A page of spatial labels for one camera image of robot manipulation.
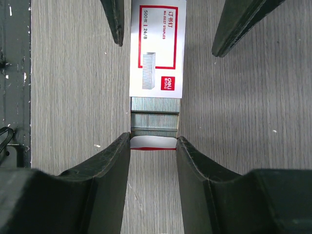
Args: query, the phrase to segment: black cable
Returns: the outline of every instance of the black cable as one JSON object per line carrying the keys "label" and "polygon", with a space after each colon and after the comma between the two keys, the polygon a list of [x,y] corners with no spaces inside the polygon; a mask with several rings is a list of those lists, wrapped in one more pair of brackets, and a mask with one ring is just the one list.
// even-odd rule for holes
{"label": "black cable", "polygon": [[13,134],[14,134],[14,130],[12,128],[8,128],[8,127],[3,127],[0,129],[0,136],[2,136],[3,134],[5,134],[6,132],[8,132],[8,136],[6,137],[6,139],[0,144],[0,154],[1,152],[4,150],[4,148],[7,146],[7,144],[12,140],[13,138]]}

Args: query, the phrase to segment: wood grain surface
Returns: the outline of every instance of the wood grain surface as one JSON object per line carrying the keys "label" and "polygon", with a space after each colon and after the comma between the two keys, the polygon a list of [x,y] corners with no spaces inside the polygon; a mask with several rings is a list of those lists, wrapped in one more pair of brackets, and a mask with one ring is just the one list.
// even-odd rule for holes
{"label": "wood grain surface", "polygon": [[[285,1],[215,58],[223,5],[188,1],[179,134],[241,174],[311,169],[312,2]],[[98,0],[32,1],[32,167],[57,175],[130,130],[125,12],[118,47]],[[183,233],[175,154],[131,157],[121,233]]]}

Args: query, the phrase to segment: picture of staples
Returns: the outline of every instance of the picture of staples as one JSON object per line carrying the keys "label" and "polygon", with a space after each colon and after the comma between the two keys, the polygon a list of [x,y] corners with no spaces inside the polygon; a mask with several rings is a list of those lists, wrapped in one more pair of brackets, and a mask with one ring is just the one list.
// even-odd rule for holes
{"label": "picture of staples", "polygon": [[156,53],[148,52],[143,55],[143,83],[142,89],[153,89],[155,87]]}

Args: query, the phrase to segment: red square logo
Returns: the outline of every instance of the red square logo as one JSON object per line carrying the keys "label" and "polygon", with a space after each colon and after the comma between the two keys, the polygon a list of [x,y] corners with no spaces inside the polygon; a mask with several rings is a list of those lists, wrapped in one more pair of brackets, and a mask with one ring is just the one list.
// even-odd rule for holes
{"label": "red square logo", "polygon": [[161,90],[174,91],[175,90],[175,77],[161,77]]}

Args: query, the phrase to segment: red line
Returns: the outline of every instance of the red line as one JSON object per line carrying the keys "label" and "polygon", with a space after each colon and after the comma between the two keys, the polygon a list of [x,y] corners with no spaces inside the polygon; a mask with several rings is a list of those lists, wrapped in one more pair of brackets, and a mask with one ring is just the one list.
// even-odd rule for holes
{"label": "red line", "polygon": [[141,148],[132,148],[132,150],[142,150],[142,151],[152,151],[152,150],[176,150],[176,148],[141,147]]}
{"label": "red line", "polygon": [[177,13],[178,7],[176,6],[153,6],[153,5],[141,5],[139,11],[139,30],[138,30],[138,68],[143,68],[141,65],[141,31],[142,31],[142,8],[163,8],[175,10],[175,44],[174,44],[174,65],[173,67],[156,66],[156,69],[176,69],[176,41],[177,41]]}
{"label": "red line", "polygon": [[141,66],[141,31],[142,31],[142,6],[140,6],[139,11],[139,22],[138,22],[138,67],[142,68]]}

